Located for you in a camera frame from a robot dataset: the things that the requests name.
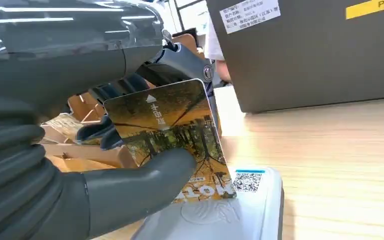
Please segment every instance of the wooden table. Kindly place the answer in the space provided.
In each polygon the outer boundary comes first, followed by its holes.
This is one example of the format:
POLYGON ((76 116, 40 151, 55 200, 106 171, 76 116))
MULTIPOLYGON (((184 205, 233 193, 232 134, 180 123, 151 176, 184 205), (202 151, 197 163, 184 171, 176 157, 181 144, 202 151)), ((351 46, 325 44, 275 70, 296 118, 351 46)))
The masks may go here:
POLYGON ((384 239, 384 100, 244 114, 232 87, 215 94, 228 164, 282 176, 284 240, 384 239))

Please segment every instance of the person's arm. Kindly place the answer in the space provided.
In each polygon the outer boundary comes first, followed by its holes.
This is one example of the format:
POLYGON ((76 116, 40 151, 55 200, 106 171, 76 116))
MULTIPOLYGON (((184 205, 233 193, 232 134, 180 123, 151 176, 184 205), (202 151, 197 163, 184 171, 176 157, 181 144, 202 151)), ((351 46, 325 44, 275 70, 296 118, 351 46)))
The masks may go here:
POLYGON ((220 76, 221 80, 231 83, 231 75, 229 74, 228 65, 224 60, 216 60, 215 61, 215 71, 220 76))
POLYGON ((217 38, 211 18, 208 18, 204 54, 207 59, 215 60, 215 71, 220 78, 225 82, 231 83, 231 75, 229 74, 228 66, 225 57, 223 56, 222 48, 220 47, 219 39, 217 38))

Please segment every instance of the card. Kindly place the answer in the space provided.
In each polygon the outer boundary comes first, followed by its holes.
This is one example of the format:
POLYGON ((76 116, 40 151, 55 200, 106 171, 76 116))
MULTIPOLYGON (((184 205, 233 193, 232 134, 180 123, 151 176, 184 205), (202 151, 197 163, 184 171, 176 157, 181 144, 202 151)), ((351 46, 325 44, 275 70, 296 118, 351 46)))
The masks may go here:
POLYGON ((174 203, 236 197, 201 80, 135 92, 104 106, 138 166, 172 148, 195 157, 196 171, 174 203))

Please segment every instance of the qr code sticker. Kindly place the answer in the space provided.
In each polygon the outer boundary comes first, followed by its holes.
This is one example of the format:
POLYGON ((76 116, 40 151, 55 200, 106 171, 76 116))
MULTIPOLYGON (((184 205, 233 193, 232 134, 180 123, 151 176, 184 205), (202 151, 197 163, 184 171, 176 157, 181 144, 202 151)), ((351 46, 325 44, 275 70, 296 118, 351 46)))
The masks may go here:
POLYGON ((233 186, 238 192, 252 192, 258 191, 261 181, 261 173, 240 173, 236 174, 233 186))

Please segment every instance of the window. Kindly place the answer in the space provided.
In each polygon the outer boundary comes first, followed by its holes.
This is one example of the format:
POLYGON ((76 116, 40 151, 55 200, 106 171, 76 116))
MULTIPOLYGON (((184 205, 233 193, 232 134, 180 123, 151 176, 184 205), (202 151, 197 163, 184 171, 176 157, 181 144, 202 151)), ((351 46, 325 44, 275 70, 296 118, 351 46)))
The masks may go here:
POLYGON ((196 28, 198 35, 205 33, 209 17, 206 0, 165 0, 164 8, 165 28, 171 34, 191 28, 196 28))

